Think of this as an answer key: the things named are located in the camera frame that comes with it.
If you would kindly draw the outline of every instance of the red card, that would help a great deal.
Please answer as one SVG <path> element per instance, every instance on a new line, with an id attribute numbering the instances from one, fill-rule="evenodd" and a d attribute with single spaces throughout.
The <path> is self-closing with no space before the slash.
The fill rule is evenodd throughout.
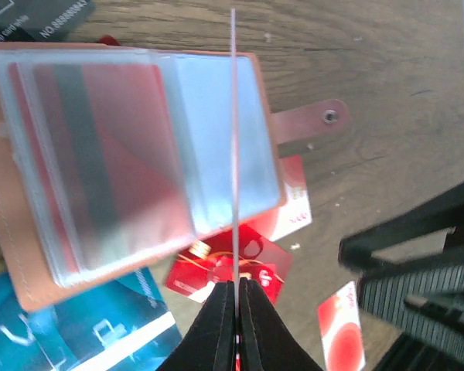
<path id="1" fill-rule="evenodd" d="M 256 280 L 275 303 L 292 263 L 292 256 L 243 225 L 239 232 L 239 275 Z M 177 256 L 167 288 L 203 302 L 217 282 L 234 279 L 232 231 L 193 244 Z"/>
<path id="2" fill-rule="evenodd" d="M 83 74 L 129 250 L 193 234 L 160 69 L 86 64 Z"/>
<path id="3" fill-rule="evenodd" d="M 365 364 L 363 335 L 350 282 L 318 307 L 326 371 L 360 371 Z"/>
<path id="4" fill-rule="evenodd" d="M 40 149 L 41 145 L 38 142 L 38 138 L 36 137 L 36 132 L 33 126 L 31 113 L 29 111 L 29 106 L 26 100 L 26 94 L 24 90 L 22 89 L 22 84 L 21 84 L 17 64 L 14 63 L 9 67 L 9 74 L 10 74 L 12 83 L 14 84 L 15 94 L 17 96 L 17 101 L 19 102 L 22 119 L 24 122 L 24 128 L 28 135 L 34 161 L 36 163 L 36 166 L 38 167 L 38 172 L 39 172 L 41 183 L 43 184 L 43 188 L 45 189 L 46 199 L 50 207 L 50 212 L 52 213 L 53 224 L 55 226 L 55 231 L 60 240 L 61 250 L 63 251 L 66 265 L 69 271 L 72 271 L 72 272 L 78 271 L 79 268 L 77 266 L 76 259 L 73 255 L 73 251 L 70 249 L 70 241 L 67 236 L 65 227 L 63 225 L 63 221 L 61 219 L 60 209 L 56 203 L 52 183 L 50 182 L 46 163 L 41 153 L 41 149 Z M 58 109 L 58 106 L 60 104 L 60 99 L 56 99 L 56 91 L 52 89 L 51 86 L 44 86 L 44 87 L 48 90 L 48 96 L 51 99 L 51 104 L 47 106 L 47 108 L 49 110 L 56 110 L 57 112 L 60 111 L 60 109 Z M 64 136 L 63 142 L 66 143 L 68 141 L 69 141 L 68 136 Z"/>
<path id="5" fill-rule="evenodd" d="M 301 156 L 282 158 L 280 168 L 287 192 L 287 203 L 247 222 L 248 226 L 270 241 L 279 240 L 312 222 Z"/>

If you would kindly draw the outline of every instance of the card holder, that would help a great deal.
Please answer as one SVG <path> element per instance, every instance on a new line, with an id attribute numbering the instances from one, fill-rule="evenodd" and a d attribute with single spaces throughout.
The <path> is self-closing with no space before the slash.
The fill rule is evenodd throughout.
<path id="1" fill-rule="evenodd" d="M 206 174 L 197 172 L 206 165 L 206 157 L 213 156 L 215 151 L 221 151 L 217 157 L 223 164 L 227 160 L 226 166 L 230 166 L 226 149 L 215 143 L 208 149 L 203 148 L 201 140 L 204 137 L 199 136 L 201 129 L 223 124 L 229 114 L 221 115 L 219 110 L 214 110 L 214 114 L 209 115 L 209 122 L 200 126 L 199 122 L 196 124 L 189 93 L 176 89 L 179 85 L 189 87 L 189 82 L 192 85 L 193 81 L 197 90 L 201 86 L 197 74 L 192 76 L 192 69 L 181 68 L 176 73 L 180 68 L 176 66 L 179 64 L 177 59 L 187 64 L 196 56 L 206 56 L 207 61 L 216 57 L 227 59 L 227 53 L 157 53 L 101 44 L 48 43 L 0 43 L 0 50 L 13 51 L 7 53 L 9 60 L 0 60 L 0 132 L 5 122 L 8 128 L 7 138 L 0 134 L 0 245 L 16 294 L 26 311 L 38 310 L 147 266 L 196 239 L 210 237 L 229 227 L 228 217 L 213 218 L 216 212 L 212 203 L 225 205 L 228 197 L 223 183 L 212 182 L 219 174 L 217 167 L 220 163 Z M 99 55 L 103 53 L 111 58 L 100 59 Z M 250 147 L 245 152 L 249 158 L 242 161 L 247 167 L 241 177 L 250 177 L 248 173 L 261 167 L 261 162 L 273 162 L 266 166 L 268 173 L 261 171 L 260 180 L 271 187 L 266 201 L 256 203 L 254 197 L 258 191 L 255 189 L 245 189 L 246 192 L 240 195 L 243 203 L 254 203 L 254 207 L 241 214 L 245 221 L 285 200 L 276 148 L 285 138 L 276 136 L 276 128 L 282 123 L 288 125 L 291 119 L 301 124 L 304 120 L 301 117 L 313 117 L 305 126 L 317 130 L 319 121 L 315 117 L 331 107 L 340 109 L 339 121 L 331 128 L 344 124 L 348 115 L 346 107 L 336 100 L 272 115 L 258 60 L 250 53 L 238 53 L 238 56 L 243 61 L 241 79 L 247 77 L 253 86 L 248 87 L 248 99 L 240 104 L 240 108 L 243 112 L 255 111 L 256 129 L 263 127 L 261 155 L 253 156 L 255 147 L 250 138 L 243 140 Z M 226 69 L 227 63 L 223 63 L 222 71 Z M 151 94 L 145 93 L 148 79 L 151 80 Z M 227 92 L 222 92 L 218 98 L 228 101 Z M 106 104 L 107 101 L 119 103 Z M 150 126 L 147 123 L 151 120 L 145 117 L 151 115 L 159 117 L 158 122 L 169 124 Z M 80 124 L 88 124 L 91 132 L 83 128 L 73 133 Z M 173 135 L 165 137 L 169 131 Z M 299 131 L 303 135 L 306 132 L 309 131 Z M 191 134 L 193 140 L 187 141 L 186 136 Z M 97 167 L 96 173 L 90 173 L 88 165 L 94 159 L 86 158 L 88 150 L 85 147 L 75 149 L 83 141 L 88 149 L 96 146 L 96 158 L 103 160 L 103 172 Z M 170 152 L 173 157 L 162 155 L 168 148 L 175 149 Z M 253 185 L 254 180 L 258 180 L 254 176 L 247 178 Z M 102 185 L 99 194 L 92 194 L 91 184 L 103 182 L 100 177 L 107 179 L 106 184 Z M 147 179 L 151 179 L 151 184 L 146 184 Z M 214 184 L 217 189 L 208 192 L 206 186 L 209 184 Z M 140 192 L 147 189 L 145 187 L 150 187 L 154 193 Z M 97 215 L 100 209 L 94 207 L 93 210 L 93 203 L 102 202 L 101 194 L 111 197 L 110 205 L 103 205 L 110 206 L 111 215 Z M 165 202 L 154 204 L 155 199 Z M 141 213 L 141 205 L 145 203 L 153 203 L 152 208 Z M 169 218 L 172 223 L 163 222 Z M 114 223 L 118 230 L 104 230 L 105 225 L 113 226 Z M 107 240 L 106 236 L 113 235 L 111 233 L 125 235 L 126 242 L 106 251 L 101 246 Z M 80 241 L 77 247 L 76 237 Z M 162 240 L 171 243 L 156 243 Z"/>
<path id="2" fill-rule="evenodd" d="M 55 53 L 51 50 L 23 50 L 37 46 L 21 44 L 20 51 L 0 53 L 0 95 L 5 112 L 5 119 L 0 118 L 0 122 L 7 122 L 12 144 L 11 147 L 7 139 L 0 138 L 0 163 L 9 169 L 9 174 L 0 171 L 0 184 L 4 183 L 4 178 L 17 179 L 12 182 L 15 184 L 11 187 L 14 189 L 12 199 L 20 206 L 23 216 L 20 222 L 14 219 L 14 207 L 4 200 L 1 187 L 0 243 L 19 300 L 26 310 L 36 310 L 68 298 L 92 285 L 144 266 L 170 251 L 183 248 L 197 238 L 228 228 L 223 222 L 213 225 L 213 217 L 206 221 L 208 224 L 202 230 L 196 228 L 197 212 L 192 205 L 202 204 L 206 208 L 210 201 L 189 194 L 186 179 L 183 185 L 178 183 L 179 177 L 186 175 L 178 170 L 183 163 L 183 155 L 185 160 L 186 155 L 192 152 L 174 152 L 178 154 L 173 157 L 177 171 L 172 170 L 172 160 L 168 165 L 163 161 L 165 156 L 158 153 L 168 151 L 172 146 L 179 147 L 183 142 L 179 141 L 178 135 L 169 135 L 168 138 L 172 140 L 163 143 L 161 137 L 165 132 L 159 130 L 180 133 L 185 126 L 171 117 L 179 106 L 172 106 L 170 100 L 167 105 L 169 81 L 160 62 L 168 53 L 159 55 L 154 61 L 149 58 L 145 63 L 126 61 L 121 73 L 121 67 L 114 60 L 97 60 L 95 56 L 100 52 L 93 50 L 70 50 L 61 57 L 59 50 L 55 50 Z M 147 58 L 148 53 L 151 54 L 124 48 L 113 53 L 108 47 L 105 49 L 106 54 L 135 53 L 137 58 L 142 58 L 140 55 Z M 82 59 L 71 63 L 79 55 L 83 55 Z M 179 57 L 186 58 L 186 54 L 182 53 Z M 241 58 L 251 59 L 248 68 L 256 79 L 257 60 L 247 54 Z M 145 73 L 152 78 L 152 94 L 145 94 L 147 87 L 142 77 Z M 126 94 L 120 94 L 120 89 L 110 89 L 115 85 Z M 261 96 L 261 89 L 255 91 L 256 105 L 264 111 L 261 124 L 267 133 L 265 148 L 271 152 L 268 161 L 273 162 L 273 165 L 268 164 L 271 170 L 268 179 L 274 183 L 274 192 L 267 205 L 253 209 L 251 216 L 276 207 L 284 199 L 275 170 L 278 156 L 270 132 L 271 115 L 268 104 L 265 105 Z M 116 100 L 118 104 L 106 105 L 110 100 Z M 142 134 L 140 129 L 144 127 L 144 122 L 127 120 L 127 117 L 131 112 L 139 113 L 151 108 L 160 110 L 160 122 L 166 120 L 172 124 L 157 127 L 146 125 L 147 132 Z M 123 128 L 118 125 L 121 121 L 125 123 Z M 132 125 L 139 131 L 131 130 Z M 101 159 L 104 168 L 96 165 L 96 171 L 90 171 L 94 167 L 92 162 L 101 163 Z M 153 197 L 147 192 L 139 192 L 148 179 L 151 179 L 155 192 Z M 209 175 L 203 177 L 204 182 L 209 179 Z M 97 185 L 95 192 L 90 187 L 93 184 Z M 179 189 L 179 186 L 182 186 L 182 192 L 173 190 Z M 220 197 L 227 196 L 227 190 L 221 189 L 217 195 L 215 199 L 220 200 Z M 101 212 L 97 205 L 107 198 L 110 198 L 110 202 L 102 205 L 104 208 Z M 159 205 L 156 200 L 162 199 L 167 202 Z M 153 213 L 148 214 L 148 210 L 139 212 L 145 203 L 152 204 Z M 163 222 L 170 217 L 173 223 Z M 149 220 L 161 223 L 150 225 Z M 27 225 L 32 228 L 26 232 L 21 227 Z M 123 237 L 119 239 L 115 247 L 103 246 L 105 241 L 110 243 L 116 240 L 114 233 L 117 232 L 122 232 L 125 240 Z M 158 246 L 151 238 L 171 240 L 172 246 Z M 17 239 L 24 240 L 26 248 L 23 246 L 19 249 L 15 242 Z"/>

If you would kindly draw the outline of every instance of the wooden table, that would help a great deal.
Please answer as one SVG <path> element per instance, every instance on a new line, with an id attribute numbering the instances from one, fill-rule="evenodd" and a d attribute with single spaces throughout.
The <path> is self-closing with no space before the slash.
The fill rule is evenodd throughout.
<path id="1" fill-rule="evenodd" d="M 128 46 L 227 50 L 228 12 L 238 46 L 259 55 L 273 111 L 338 97 L 346 131 L 281 147 L 302 154 L 314 222 L 279 241 L 294 266 L 277 305 L 317 362 L 316 306 L 351 275 L 337 265 L 340 238 L 395 216 L 464 179 L 464 33 L 460 2 L 434 0 L 97 0 L 72 36 L 111 34 Z M 439 247 L 443 235 L 408 244 Z M 158 280 L 171 260 L 152 268 Z M 184 332 L 199 310 L 163 289 Z M 367 369 L 398 331 L 363 315 Z"/>

